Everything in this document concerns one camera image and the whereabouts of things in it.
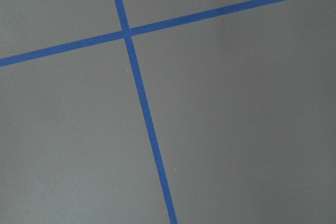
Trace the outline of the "brown table mat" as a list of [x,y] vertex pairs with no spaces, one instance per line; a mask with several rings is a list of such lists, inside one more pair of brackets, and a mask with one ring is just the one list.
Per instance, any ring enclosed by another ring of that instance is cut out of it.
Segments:
[[335,223],[335,0],[1,0],[1,223]]

